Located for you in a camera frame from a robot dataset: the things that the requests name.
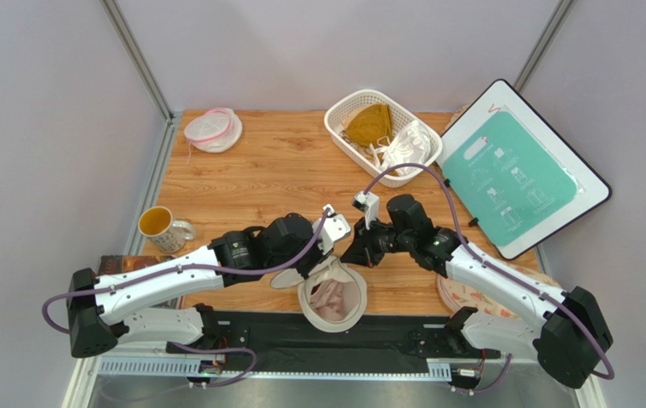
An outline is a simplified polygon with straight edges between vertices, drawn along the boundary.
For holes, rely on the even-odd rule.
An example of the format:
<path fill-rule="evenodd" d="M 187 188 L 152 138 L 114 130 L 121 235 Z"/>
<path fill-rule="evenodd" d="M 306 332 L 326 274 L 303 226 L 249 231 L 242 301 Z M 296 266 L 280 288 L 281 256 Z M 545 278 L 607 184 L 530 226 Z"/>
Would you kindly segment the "pink satin bra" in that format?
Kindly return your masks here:
<path fill-rule="evenodd" d="M 309 297 L 311 309 L 323 320 L 332 322 L 347 319 L 359 302 L 359 287 L 353 281 L 323 280 Z"/>

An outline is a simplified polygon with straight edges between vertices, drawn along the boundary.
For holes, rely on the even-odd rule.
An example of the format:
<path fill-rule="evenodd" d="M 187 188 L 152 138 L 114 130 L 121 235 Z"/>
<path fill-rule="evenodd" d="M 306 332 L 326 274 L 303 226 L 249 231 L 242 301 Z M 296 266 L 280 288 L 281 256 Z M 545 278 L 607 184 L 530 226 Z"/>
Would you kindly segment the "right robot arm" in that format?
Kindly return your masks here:
<path fill-rule="evenodd" d="M 373 268 L 388 253 L 407 253 L 420 268 L 482 292 L 513 317 L 466 306 L 450 318 L 448 328 L 476 349 L 536 360 L 566 387 L 581 388 L 604 362 L 613 338 L 588 290 L 577 286 L 567 292 L 492 258 L 453 229 L 434 226 L 412 195 L 387 203 L 388 223 L 377 218 L 379 202 L 372 193 L 354 197 L 354 207 L 364 216 L 353 227 L 344 263 Z"/>

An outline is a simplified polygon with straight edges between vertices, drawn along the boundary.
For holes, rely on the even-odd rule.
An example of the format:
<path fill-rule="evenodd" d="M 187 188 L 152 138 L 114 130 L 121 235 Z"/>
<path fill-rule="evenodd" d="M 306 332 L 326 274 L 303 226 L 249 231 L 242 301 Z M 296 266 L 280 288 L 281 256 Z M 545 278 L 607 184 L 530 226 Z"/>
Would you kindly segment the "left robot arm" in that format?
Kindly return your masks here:
<path fill-rule="evenodd" d="M 328 212 L 315 222 L 297 213 L 269 226 L 230 231 L 179 258 L 116 275 L 76 271 L 66 301 L 71 356 L 88 358 L 124 343 L 165 342 L 212 347 L 212 308 L 154 310 L 193 292 L 223 289 L 278 271 L 304 279 L 350 235 L 345 218 Z"/>

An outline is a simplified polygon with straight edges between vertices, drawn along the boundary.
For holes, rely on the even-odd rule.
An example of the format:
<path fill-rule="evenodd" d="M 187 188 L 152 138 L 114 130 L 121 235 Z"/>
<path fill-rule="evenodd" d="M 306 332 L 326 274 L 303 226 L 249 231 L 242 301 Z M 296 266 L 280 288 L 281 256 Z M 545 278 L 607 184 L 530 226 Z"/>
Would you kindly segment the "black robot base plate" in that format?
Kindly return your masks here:
<path fill-rule="evenodd" d="M 413 372 L 429 358 L 461 360 L 477 365 L 497 360 L 501 352 L 474 348 L 459 333 L 446 328 L 446 316 L 366 314 L 345 332 L 328 333 L 313 327 L 300 313 L 218 311 L 218 331 L 195 342 L 198 349 L 234 350 L 224 367 L 246 369 L 251 358 L 238 351 L 245 347 L 258 356 L 255 367 L 267 369 L 369 369 Z"/>

